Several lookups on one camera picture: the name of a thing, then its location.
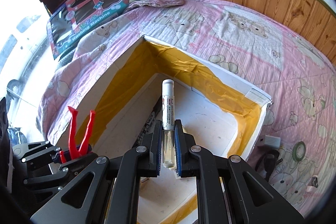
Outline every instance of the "red tool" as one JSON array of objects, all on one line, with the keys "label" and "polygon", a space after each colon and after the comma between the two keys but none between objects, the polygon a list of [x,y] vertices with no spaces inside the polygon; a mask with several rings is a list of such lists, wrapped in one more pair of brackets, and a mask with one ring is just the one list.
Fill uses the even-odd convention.
[{"label": "red tool", "polygon": [[[79,158],[81,156],[84,156],[87,154],[88,146],[89,146],[89,140],[92,135],[92,128],[93,128],[93,122],[95,121],[96,112],[91,110],[90,111],[90,120],[86,128],[85,136],[83,138],[83,141],[81,143],[81,146],[79,150],[76,148],[76,141],[75,141],[75,135],[76,135],[76,127],[77,127],[77,114],[78,111],[75,110],[73,107],[68,106],[68,110],[71,112],[72,118],[70,123],[70,133],[69,133],[69,152],[71,160],[74,160],[76,158]],[[59,155],[61,157],[62,163],[66,163],[67,160],[64,156],[64,151],[60,151]]]}]

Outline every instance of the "white cap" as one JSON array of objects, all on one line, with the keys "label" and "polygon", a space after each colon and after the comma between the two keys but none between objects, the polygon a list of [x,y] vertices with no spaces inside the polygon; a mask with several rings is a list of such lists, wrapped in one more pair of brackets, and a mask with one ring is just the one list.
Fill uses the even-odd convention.
[{"label": "white cap", "polygon": [[162,96],[165,95],[174,96],[174,81],[171,79],[162,82]]}]

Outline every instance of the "brown packing tape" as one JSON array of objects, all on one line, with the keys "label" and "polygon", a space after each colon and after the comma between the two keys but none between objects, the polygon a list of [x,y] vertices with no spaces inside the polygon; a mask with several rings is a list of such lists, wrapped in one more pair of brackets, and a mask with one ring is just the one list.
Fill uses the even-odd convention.
[{"label": "brown packing tape", "polygon": [[[259,121],[259,105],[224,85],[209,68],[179,49],[153,42],[142,42],[135,48],[101,97],[95,108],[96,118],[90,139],[92,145],[97,142],[113,117],[155,73],[164,73],[182,81],[201,92],[223,111],[232,113],[238,122],[238,136],[228,154],[241,155]],[[89,116],[76,134],[77,143],[83,139],[88,121]],[[178,223],[196,208],[195,195],[161,223]]]}]

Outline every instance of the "pink quilt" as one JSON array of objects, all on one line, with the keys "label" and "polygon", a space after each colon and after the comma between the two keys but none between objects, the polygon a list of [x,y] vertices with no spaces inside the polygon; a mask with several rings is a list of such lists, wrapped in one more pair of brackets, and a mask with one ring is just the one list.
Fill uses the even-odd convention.
[{"label": "pink quilt", "polygon": [[[74,60],[58,70],[39,105],[52,144],[97,79],[142,35],[216,63],[273,98],[261,134],[281,137],[282,162],[270,184],[305,215],[336,171],[336,71],[309,42],[268,17],[219,0],[146,0],[81,39]],[[262,153],[255,148],[254,167]],[[312,176],[318,188],[308,192]]]}]

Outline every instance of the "silver screw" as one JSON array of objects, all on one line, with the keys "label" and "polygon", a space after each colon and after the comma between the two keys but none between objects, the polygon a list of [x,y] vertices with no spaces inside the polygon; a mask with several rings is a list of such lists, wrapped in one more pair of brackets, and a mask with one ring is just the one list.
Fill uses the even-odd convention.
[{"label": "silver screw", "polygon": [[96,159],[96,162],[97,162],[98,164],[104,164],[104,163],[106,163],[106,161],[107,161],[107,159],[106,159],[106,157],[104,157],[104,156],[100,156],[100,157],[98,157],[98,158]]},{"label": "silver screw", "polygon": [[136,148],[136,151],[139,153],[145,152],[147,150],[147,147],[140,145]]},{"label": "silver screw", "polygon": [[193,145],[191,147],[192,152],[199,152],[201,150],[201,147],[199,145]]},{"label": "silver screw", "polygon": [[232,162],[238,163],[238,162],[240,162],[240,157],[237,156],[237,155],[233,155],[233,156],[231,156],[230,160]]}]

